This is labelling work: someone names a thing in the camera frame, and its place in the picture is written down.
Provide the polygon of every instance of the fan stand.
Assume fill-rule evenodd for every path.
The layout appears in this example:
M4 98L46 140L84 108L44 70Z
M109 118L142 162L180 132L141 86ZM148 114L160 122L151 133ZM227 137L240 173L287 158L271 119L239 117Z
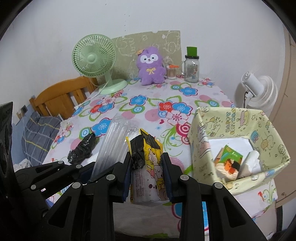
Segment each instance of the fan stand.
M123 79L113 80L111 78L110 71L108 71L105 74L105 79L107 84L99 89L99 93L101 95L108 95L108 94L115 93L119 90L124 89L128 85L127 81Z

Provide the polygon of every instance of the wooden chair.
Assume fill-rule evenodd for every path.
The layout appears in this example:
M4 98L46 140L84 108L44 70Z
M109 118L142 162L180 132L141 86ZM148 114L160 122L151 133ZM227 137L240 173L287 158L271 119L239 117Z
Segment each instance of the wooden chair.
M84 88L92 93L96 87L90 82L97 84L96 78L78 77L56 83L44 91L37 98L31 98L30 103L35 111L41 116L57 116L68 119L74 113L74 103L70 98L73 93L78 104L86 100Z

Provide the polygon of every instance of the plush toy eye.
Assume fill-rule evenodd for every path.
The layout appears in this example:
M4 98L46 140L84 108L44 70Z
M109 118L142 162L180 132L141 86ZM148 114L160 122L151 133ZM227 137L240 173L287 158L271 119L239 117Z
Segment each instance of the plush toy eye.
M145 63L146 60L147 60L147 56L146 55L142 55L141 58L140 58L140 61L142 63Z
M154 53L150 56L150 58L152 58L154 61L158 60L158 56Z

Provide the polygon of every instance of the green fan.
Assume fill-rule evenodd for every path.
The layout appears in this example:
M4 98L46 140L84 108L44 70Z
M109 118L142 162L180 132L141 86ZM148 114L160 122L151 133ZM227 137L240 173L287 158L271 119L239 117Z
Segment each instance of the green fan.
M115 93L127 86L123 79L112 80L110 70L116 61L116 48L108 37L91 34L82 38L74 47L72 62L75 69L90 78L105 76L106 84L100 88L100 94Z

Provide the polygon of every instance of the purple plush toy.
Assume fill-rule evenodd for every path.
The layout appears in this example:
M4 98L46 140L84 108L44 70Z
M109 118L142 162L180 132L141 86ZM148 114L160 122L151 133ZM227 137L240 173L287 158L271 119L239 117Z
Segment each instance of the purple plush toy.
M165 68L162 66L163 58L155 47L144 49L138 56L137 67L142 85L164 83Z

